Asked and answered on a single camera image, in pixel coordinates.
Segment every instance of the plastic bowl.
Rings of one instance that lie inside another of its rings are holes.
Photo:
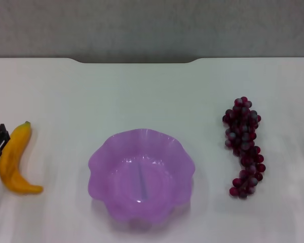
[[[189,202],[195,165],[180,142],[150,129],[115,134],[91,156],[88,192],[118,221],[165,220]]]

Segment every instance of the banana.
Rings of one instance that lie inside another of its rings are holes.
[[[0,157],[1,181],[10,191],[17,194],[39,194],[43,191],[41,186],[29,184],[19,173],[20,159],[30,136],[30,122],[26,121],[12,132]]]

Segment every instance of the bunch of grapes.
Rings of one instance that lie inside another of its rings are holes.
[[[223,122],[229,125],[225,131],[225,145],[233,149],[233,154],[241,158],[240,163],[245,168],[240,171],[239,178],[233,180],[230,189],[232,196],[246,198],[255,192],[255,186],[262,180],[265,171],[260,147],[255,146],[257,135],[255,130],[261,121],[261,116],[255,110],[250,110],[251,101],[241,97],[234,101],[234,106],[225,112]]]

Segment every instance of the white table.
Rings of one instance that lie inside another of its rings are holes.
[[[262,116],[267,171],[247,200],[228,195],[240,166],[221,118],[247,96]],[[304,58],[200,59],[188,64],[82,64],[0,59],[0,123],[32,123],[21,161],[37,196],[0,181],[0,243],[304,242]],[[114,222],[87,192],[88,159],[111,135],[150,128],[196,163],[190,208],[163,225]]]

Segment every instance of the gray wall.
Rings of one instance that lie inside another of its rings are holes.
[[[304,0],[0,0],[0,57],[304,56]]]

